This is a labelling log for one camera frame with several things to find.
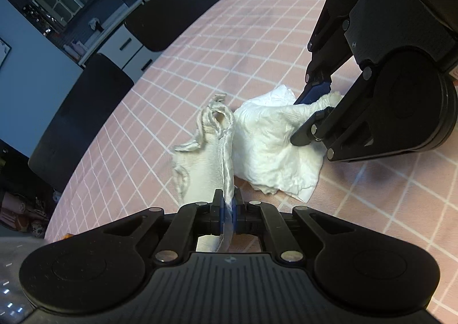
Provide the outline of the pink checked tablecloth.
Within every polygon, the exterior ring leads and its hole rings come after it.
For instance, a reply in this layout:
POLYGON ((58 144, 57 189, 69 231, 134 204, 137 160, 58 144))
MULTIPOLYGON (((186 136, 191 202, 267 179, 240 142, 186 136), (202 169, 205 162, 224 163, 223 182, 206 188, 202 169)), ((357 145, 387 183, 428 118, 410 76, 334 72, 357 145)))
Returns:
MULTIPOLYGON (((101 128, 55 209, 45 238, 63 239, 159 206, 179 205, 171 152, 195 133, 217 93, 236 109, 279 85, 302 92, 306 43, 325 0, 221 0, 143 74, 101 128)), ((436 150, 325 162, 309 206, 413 243, 439 264, 429 311, 457 321, 457 135, 436 150)))

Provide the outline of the black dining chair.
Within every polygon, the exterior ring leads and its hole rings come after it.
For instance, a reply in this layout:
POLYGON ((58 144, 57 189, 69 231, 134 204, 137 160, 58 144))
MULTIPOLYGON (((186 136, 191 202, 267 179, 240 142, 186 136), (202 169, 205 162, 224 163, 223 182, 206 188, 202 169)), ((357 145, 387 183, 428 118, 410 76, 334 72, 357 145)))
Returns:
POLYGON ((104 123, 133 87, 133 80, 96 54, 71 88, 29 158, 30 169, 63 192, 104 123))
POLYGON ((125 27, 148 50, 164 51, 220 0, 149 0, 125 20, 125 27))

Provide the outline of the white sideboard cabinet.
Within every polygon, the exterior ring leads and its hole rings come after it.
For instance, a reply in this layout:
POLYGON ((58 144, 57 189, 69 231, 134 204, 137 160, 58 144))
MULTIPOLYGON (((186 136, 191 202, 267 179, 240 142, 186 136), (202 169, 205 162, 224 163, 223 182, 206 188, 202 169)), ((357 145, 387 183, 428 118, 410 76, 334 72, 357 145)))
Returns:
POLYGON ((127 17, 143 4, 143 0, 137 0, 131 7, 122 4, 103 23, 104 31, 83 46, 86 52, 77 61, 78 66, 85 68, 90 58, 103 54, 137 82, 162 54, 148 50, 125 26, 127 17))

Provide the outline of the wine glass wall painting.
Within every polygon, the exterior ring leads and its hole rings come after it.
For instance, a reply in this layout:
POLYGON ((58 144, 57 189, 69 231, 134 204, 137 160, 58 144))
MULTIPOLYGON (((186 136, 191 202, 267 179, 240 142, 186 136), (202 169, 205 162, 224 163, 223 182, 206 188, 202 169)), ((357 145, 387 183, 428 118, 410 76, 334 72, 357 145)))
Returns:
POLYGON ((11 51, 11 47, 5 41, 0 39, 0 67, 6 60, 10 51, 11 51))

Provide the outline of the near black dining chair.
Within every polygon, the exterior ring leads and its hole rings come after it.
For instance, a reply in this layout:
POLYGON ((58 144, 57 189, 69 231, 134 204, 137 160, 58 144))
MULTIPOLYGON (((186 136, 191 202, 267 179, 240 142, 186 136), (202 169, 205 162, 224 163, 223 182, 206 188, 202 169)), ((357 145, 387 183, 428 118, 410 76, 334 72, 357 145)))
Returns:
POLYGON ((133 80, 96 54, 71 88, 29 158, 30 169, 63 192, 104 123, 133 87, 133 80))

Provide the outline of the far black dining chair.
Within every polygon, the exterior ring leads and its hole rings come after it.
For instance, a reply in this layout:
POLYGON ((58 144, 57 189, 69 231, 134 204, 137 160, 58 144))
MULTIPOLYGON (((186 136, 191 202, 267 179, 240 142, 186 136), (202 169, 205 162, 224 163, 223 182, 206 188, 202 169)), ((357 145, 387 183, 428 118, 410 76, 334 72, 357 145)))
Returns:
POLYGON ((149 0, 125 20, 125 27, 148 50, 164 51, 220 0, 149 0))

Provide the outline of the beige cloth slipper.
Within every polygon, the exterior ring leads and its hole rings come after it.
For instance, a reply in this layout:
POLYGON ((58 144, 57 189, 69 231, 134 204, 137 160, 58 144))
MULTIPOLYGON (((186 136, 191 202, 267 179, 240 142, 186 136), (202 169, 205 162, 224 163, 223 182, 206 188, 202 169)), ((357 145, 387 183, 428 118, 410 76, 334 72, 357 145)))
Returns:
POLYGON ((216 94, 198 112, 194 137, 173 148, 172 175, 179 205, 210 202, 215 191, 223 192, 221 235, 201 236, 197 242, 199 252, 226 252, 234 232, 232 145, 235 120, 225 98, 224 93, 216 94))

